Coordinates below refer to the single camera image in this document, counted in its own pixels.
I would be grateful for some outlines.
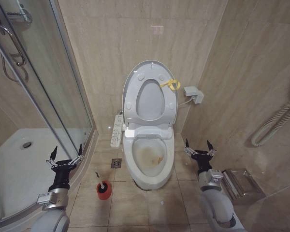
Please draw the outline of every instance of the shower enclosure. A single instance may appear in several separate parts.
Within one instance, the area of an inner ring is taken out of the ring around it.
[[[94,122],[56,0],[0,0],[0,225],[35,206]]]

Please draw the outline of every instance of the bidet control panel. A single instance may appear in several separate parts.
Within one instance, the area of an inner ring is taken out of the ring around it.
[[[111,147],[119,148],[120,146],[123,121],[124,121],[123,115],[115,116],[113,133],[111,138]]]

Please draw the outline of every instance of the metal grab bar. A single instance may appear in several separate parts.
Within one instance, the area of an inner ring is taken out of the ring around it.
[[[17,42],[15,36],[13,35],[13,33],[12,33],[12,32],[7,28],[7,27],[5,27],[4,25],[1,25],[1,24],[0,24],[0,29],[3,29],[3,30],[4,30],[4,31],[5,31],[5,32],[10,36],[10,39],[12,40],[12,42],[13,42],[15,48],[16,48],[17,51],[18,51],[18,54],[20,55],[20,57],[21,57],[21,59],[22,59],[21,62],[15,60],[15,61],[16,61],[16,65],[19,66],[19,67],[25,65],[25,64],[26,64],[25,56],[24,56],[24,54],[22,53],[21,48],[20,48],[20,46],[18,45],[18,42]]]

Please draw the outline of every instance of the toilet brush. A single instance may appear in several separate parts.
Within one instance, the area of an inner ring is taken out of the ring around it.
[[[106,180],[102,180],[97,168],[95,168],[95,173],[99,179],[99,184],[97,185],[97,194],[100,200],[107,200],[112,194],[112,185]]]

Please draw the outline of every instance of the cable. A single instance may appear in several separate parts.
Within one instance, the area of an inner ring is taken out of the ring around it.
[[[195,98],[195,97],[192,96],[188,101],[183,102],[183,103],[180,103],[178,106],[181,106],[181,105],[187,104],[188,102],[192,101],[194,98]]]
[[[290,102],[285,104],[281,110],[279,110],[273,117],[267,120],[259,130],[257,130],[251,137],[251,144],[253,146],[264,145],[277,131],[290,119]],[[258,137],[273,123],[276,124],[258,141]]]

